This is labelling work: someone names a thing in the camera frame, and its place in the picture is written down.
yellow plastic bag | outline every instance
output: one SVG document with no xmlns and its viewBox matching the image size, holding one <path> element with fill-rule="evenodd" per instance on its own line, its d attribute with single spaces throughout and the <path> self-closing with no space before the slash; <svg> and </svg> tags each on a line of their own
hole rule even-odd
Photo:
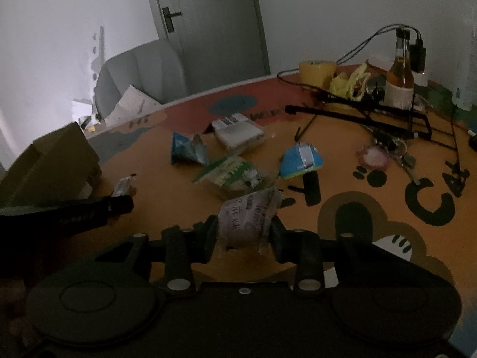
<svg viewBox="0 0 477 358">
<path fill-rule="evenodd" d="M 338 97 L 347 98 L 352 101 L 361 101 L 366 90 L 366 83 L 371 77 L 370 72 L 366 72 L 368 65 L 363 63 L 358 67 L 348 79 L 344 72 L 338 74 L 330 83 L 330 92 Z M 358 94 L 354 95 L 354 88 L 358 82 L 362 82 Z"/>
</svg>

door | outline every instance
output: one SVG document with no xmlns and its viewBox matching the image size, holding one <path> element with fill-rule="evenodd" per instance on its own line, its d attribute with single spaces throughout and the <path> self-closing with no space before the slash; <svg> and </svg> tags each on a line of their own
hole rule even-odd
<svg viewBox="0 0 477 358">
<path fill-rule="evenodd" d="M 265 75 L 254 0 L 158 1 L 193 93 Z"/>
</svg>

glass bottle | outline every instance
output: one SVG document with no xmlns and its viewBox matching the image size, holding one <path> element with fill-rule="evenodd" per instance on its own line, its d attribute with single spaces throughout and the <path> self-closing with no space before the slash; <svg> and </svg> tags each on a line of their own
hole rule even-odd
<svg viewBox="0 0 477 358">
<path fill-rule="evenodd" d="M 414 76 L 409 60 L 408 30 L 396 30 L 396 58 L 386 75 L 385 105 L 399 109 L 410 109 L 413 102 Z"/>
</svg>

door handle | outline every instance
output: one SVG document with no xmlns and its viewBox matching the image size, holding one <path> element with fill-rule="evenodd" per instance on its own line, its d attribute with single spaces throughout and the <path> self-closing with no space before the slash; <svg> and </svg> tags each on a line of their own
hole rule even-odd
<svg viewBox="0 0 477 358">
<path fill-rule="evenodd" d="M 171 13 L 169 7 L 162 8 L 162 14 L 164 15 L 165 26 L 168 29 L 168 33 L 173 33 L 175 31 L 174 24 L 172 23 L 172 18 L 177 16 L 182 16 L 182 12 Z"/>
</svg>

pink object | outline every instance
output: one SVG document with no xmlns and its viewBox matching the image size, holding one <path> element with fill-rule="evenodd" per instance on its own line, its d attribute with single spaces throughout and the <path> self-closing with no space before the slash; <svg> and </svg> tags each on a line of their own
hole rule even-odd
<svg viewBox="0 0 477 358">
<path fill-rule="evenodd" d="M 357 153 L 359 164 L 368 169 L 385 171 L 391 162 L 389 155 L 377 146 L 363 147 Z"/>
</svg>

